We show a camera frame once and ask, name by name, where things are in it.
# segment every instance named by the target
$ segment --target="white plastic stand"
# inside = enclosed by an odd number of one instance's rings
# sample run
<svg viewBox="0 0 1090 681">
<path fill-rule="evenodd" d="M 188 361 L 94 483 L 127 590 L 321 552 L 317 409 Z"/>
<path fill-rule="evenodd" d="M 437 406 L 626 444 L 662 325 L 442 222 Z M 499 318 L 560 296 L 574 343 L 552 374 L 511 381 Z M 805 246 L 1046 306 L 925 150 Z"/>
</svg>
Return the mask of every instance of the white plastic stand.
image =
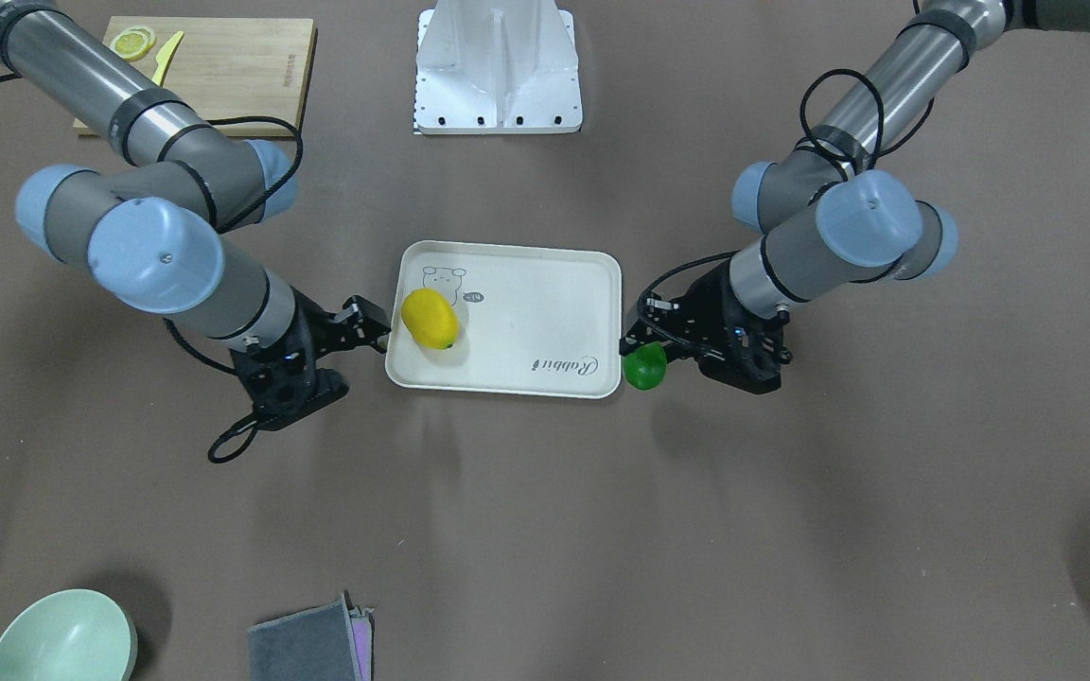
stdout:
<svg viewBox="0 0 1090 681">
<path fill-rule="evenodd" d="M 574 17 L 554 0 L 440 0 L 420 14 L 416 133 L 573 133 Z"/>
</svg>

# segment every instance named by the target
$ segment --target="cutting board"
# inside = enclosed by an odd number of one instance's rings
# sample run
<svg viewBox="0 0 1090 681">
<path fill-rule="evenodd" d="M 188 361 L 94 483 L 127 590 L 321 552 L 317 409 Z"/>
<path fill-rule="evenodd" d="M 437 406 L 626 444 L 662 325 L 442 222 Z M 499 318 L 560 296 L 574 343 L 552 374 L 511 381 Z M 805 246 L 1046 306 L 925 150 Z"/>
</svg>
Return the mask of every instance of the cutting board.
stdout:
<svg viewBox="0 0 1090 681">
<path fill-rule="evenodd" d="M 155 57 L 177 31 L 183 41 L 170 60 L 162 87 L 174 92 L 203 119 L 276 117 L 302 125 L 314 61 L 314 19 L 112 17 L 104 44 L 129 26 L 147 25 L 157 42 L 131 61 L 153 76 Z M 74 121 L 78 134 L 95 134 Z M 233 137 L 290 137 L 280 125 L 225 125 Z"/>
</svg>

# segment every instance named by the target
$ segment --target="light blue cap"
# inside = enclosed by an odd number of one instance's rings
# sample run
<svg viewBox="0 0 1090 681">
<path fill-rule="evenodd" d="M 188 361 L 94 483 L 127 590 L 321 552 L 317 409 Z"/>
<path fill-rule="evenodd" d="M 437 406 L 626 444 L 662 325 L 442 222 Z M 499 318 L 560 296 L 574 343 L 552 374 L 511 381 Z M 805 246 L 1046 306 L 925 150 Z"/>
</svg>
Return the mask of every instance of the light blue cap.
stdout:
<svg viewBox="0 0 1090 681">
<path fill-rule="evenodd" d="M 763 233 L 760 227 L 760 186 L 764 183 L 764 173 L 776 163 L 760 161 L 751 163 L 735 182 L 735 191 L 730 193 L 730 211 L 744 226 Z"/>
<path fill-rule="evenodd" d="M 871 169 L 837 184 L 814 210 L 822 241 L 853 266 L 887 266 L 922 236 L 920 207 L 894 175 Z"/>
<path fill-rule="evenodd" d="M 16 195 L 19 228 L 33 244 L 47 252 L 53 259 L 57 259 L 57 255 L 48 248 L 48 240 L 45 239 L 45 212 L 48 211 L 48 199 L 53 197 L 58 186 L 65 182 L 65 178 L 80 172 L 90 172 L 90 169 L 69 163 L 40 169 L 27 178 Z"/>
<path fill-rule="evenodd" d="M 286 172 L 289 172 L 289 168 L 293 163 L 291 163 L 289 156 L 286 156 L 284 151 L 281 151 L 275 142 L 247 139 L 246 143 L 255 150 L 255 155 L 259 156 L 259 165 L 263 167 L 263 186 L 265 190 L 276 184 L 277 180 L 280 180 Z M 268 203 L 264 204 L 263 219 L 259 221 L 289 210 L 295 199 L 298 199 L 296 175 L 289 178 L 289 182 L 286 182 L 280 190 L 276 191 L 276 194 L 272 194 L 268 198 Z"/>
<path fill-rule="evenodd" d="M 201 305 L 220 284 L 226 251 L 207 221 L 166 198 L 134 198 L 104 216 L 87 264 L 121 301 L 159 315 Z"/>
<path fill-rule="evenodd" d="M 940 219 L 940 251 L 936 252 L 935 259 L 920 276 L 933 276 L 937 271 L 948 267 L 953 255 L 957 254 L 957 238 L 959 238 L 957 236 L 957 220 L 953 218 L 952 212 L 931 204 L 928 204 L 928 207 Z"/>
</svg>

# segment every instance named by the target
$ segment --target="cartoon bear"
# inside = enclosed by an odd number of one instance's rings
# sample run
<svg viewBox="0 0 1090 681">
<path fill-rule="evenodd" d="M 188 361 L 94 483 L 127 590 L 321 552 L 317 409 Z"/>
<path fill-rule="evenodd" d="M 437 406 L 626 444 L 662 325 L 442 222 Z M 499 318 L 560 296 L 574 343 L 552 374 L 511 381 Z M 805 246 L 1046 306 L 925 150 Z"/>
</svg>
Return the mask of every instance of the cartoon bear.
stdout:
<svg viewBox="0 0 1090 681">
<path fill-rule="evenodd" d="M 465 270 L 460 268 L 423 268 L 423 288 L 437 290 L 448 301 L 457 305 L 457 294 L 462 289 Z"/>
</svg>

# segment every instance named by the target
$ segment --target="knife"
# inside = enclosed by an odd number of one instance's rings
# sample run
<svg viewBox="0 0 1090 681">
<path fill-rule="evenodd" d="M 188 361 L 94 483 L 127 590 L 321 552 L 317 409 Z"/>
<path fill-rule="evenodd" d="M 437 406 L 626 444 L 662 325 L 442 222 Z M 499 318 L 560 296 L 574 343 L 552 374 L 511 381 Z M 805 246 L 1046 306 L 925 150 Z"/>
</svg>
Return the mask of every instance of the knife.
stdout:
<svg viewBox="0 0 1090 681">
<path fill-rule="evenodd" d="M 170 60 L 174 57 L 174 48 L 179 47 L 179 41 L 183 39 L 183 32 L 177 31 L 174 35 L 170 36 L 168 41 L 162 44 L 159 48 L 159 53 L 157 53 L 156 60 L 159 63 L 159 68 L 154 72 L 154 77 L 150 81 L 155 82 L 156 85 L 161 86 L 162 82 L 166 81 L 166 72 L 170 69 Z"/>
</svg>

